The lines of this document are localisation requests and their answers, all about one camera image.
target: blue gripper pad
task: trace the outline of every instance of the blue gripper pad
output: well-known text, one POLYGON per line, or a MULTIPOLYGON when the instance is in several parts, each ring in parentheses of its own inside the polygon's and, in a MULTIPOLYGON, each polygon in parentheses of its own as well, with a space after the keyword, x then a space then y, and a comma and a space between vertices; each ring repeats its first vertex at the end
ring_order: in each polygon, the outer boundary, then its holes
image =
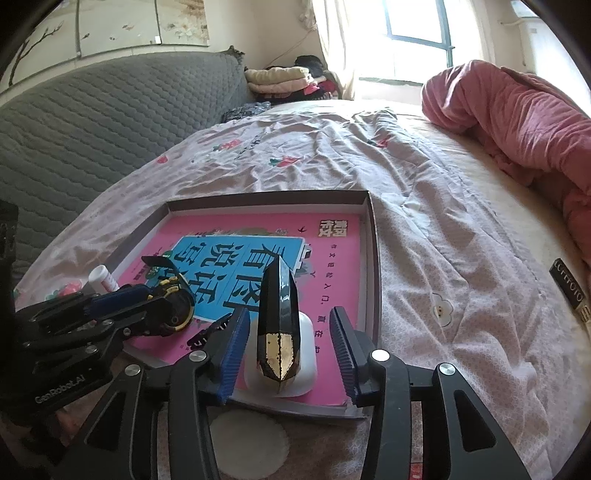
POLYGON ((347 338, 345 332, 346 325, 343 324, 348 324, 351 332, 353 332, 353 328, 343 308, 337 307, 332 309, 329 318, 330 337, 335 349, 336 360, 339 364, 340 376, 343 380, 345 393, 356 404, 359 395, 359 383, 355 374, 356 364, 350 351, 349 341, 356 341, 357 338, 355 335, 352 336, 352 339, 347 338))
POLYGON ((228 339, 226 354, 220 363, 219 373, 219 388, 217 389, 217 398, 221 404, 226 403, 226 400, 234 392, 234 385, 236 384, 236 377, 240 370, 242 356, 246 349, 246 342, 251 329, 251 316, 248 309, 241 309, 240 312, 235 310, 234 315, 238 315, 238 321, 228 339))
POLYGON ((94 298, 87 307, 88 316, 103 318, 148 300, 151 290, 146 285, 120 288, 94 298))

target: curtain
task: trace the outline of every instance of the curtain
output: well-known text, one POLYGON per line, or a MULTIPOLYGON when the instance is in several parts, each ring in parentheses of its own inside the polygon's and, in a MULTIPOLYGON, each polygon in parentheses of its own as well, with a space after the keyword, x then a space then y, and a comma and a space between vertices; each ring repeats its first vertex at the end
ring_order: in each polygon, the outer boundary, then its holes
POLYGON ((326 66, 343 89, 343 98, 355 98, 356 64, 359 51, 355 11, 360 0, 306 0, 313 8, 326 66))
POLYGON ((470 60, 491 61, 486 45, 485 17, 480 0, 445 0, 447 20, 452 36, 454 65, 470 60), (480 6, 480 14, 476 13, 476 3, 480 6))
POLYGON ((465 12, 467 17, 471 17, 473 24, 470 25, 470 29, 473 28, 472 25, 476 25, 478 29, 478 37, 480 39, 480 43, 478 48, 482 53, 480 58, 481 60, 486 60, 491 63, 495 62, 495 46, 492 40, 492 24, 491 19, 488 14, 488 9, 486 4, 490 0, 457 0, 463 11, 465 12))

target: window frame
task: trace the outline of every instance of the window frame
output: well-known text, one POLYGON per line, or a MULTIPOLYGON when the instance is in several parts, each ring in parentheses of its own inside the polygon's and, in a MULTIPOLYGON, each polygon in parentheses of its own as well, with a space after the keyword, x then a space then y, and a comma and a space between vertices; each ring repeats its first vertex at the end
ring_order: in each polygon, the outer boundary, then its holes
POLYGON ((384 13, 386 17, 386 29, 387 37, 392 40, 405 41, 408 43, 416 43, 419 45, 425 45, 427 47, 440 48, 445 50, 447 55, 447 68, 453 67, 453 49, 452 36, 449 32, 449 22, 447 20, 447 10, 445 8, 444 0, 435 0, 437 7, 437 16, 439 17, 439 27, 441 29, 441 40, 442 42, 434 42, 431 40, 425 40, 423 38, 406 37, 404 35, 394 35, 392 33, 392 25, 390 24, 390 13, 388 9, 388 0, 382 0, 384 6, 384 13))

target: white round mat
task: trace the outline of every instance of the white round mat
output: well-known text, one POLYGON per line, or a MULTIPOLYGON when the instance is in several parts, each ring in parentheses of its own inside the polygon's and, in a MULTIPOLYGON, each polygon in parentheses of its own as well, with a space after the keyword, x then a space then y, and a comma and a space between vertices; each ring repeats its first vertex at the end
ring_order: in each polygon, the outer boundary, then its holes
POLYGON ((217 467, 239 480, 259 480, 279 470, 290 444, 281 425, 248 410, 222 413, 211 424, 217 467))

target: gray sofa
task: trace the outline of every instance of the gray sofa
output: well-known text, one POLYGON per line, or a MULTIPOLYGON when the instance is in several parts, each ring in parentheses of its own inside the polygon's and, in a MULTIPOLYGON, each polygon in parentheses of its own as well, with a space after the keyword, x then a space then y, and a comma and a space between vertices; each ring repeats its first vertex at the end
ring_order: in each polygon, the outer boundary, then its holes
POLYGON ((0 107, 0 198, 20 207, 21 278, 109 186, 251 101, 232 47, 154 53, 55 77, 0 107))

